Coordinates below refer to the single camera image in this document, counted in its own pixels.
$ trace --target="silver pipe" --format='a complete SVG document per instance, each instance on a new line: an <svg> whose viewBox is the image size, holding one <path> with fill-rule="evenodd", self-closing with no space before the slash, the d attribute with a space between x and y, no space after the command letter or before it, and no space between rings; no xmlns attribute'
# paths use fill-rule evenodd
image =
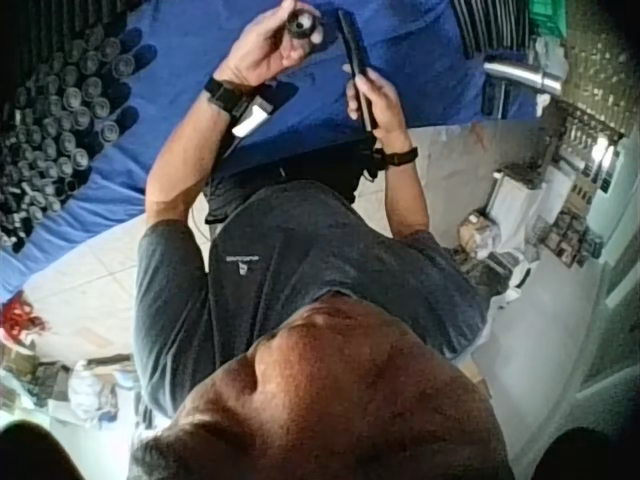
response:
<svg viewBox="0 0 640 480"><path fill-rule="evenodd" d="M562 78L532 65L516 62L485 62L484 71L496 78L512 80L551 95L562 95Z"/></svg>

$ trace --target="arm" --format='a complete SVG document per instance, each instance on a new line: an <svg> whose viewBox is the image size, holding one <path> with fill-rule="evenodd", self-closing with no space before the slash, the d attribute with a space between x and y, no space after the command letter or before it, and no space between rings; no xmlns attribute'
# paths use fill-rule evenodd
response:
<svg viewBox="0 0 640 480"><path fill-rule="evenodd" d="M358 89L366 95L378 122L374 135L386 153L402 153L413 148L395 87L375 71L356 77ZM347 85L349 116L358 118L358 103L352 82ZM417 231L429 231L429 210L415 163L389 167L385 172L385 209L394 238Z"/></svg>
<svg viewBox="0 0 640 480"><path fill-rule="evenodd" d="M308 5L284 0L247 26L213 77L232 88L250 91L301 63L312 43L322 41L322 30L317 29L309 40L290 38L284 25L296 8L319 15ZM210 103L207 93L200 94L149 174L145 194L149 226L161 220L187 221L189 209L211 174L229 123L229 115Z"/></svg>

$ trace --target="light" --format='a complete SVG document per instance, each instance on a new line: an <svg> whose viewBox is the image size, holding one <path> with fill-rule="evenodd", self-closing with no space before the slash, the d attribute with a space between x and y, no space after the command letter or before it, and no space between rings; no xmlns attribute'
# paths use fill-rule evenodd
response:
<svg viewBox="0 0 640 480"><path fill-rule="evenodd" d="M594 161L594 168L597 168L600 162L604 160L605 155L607 155L608 147L609 140L607 140L607 137L598 137L598 141L591 150L591 158Z"/></svg>

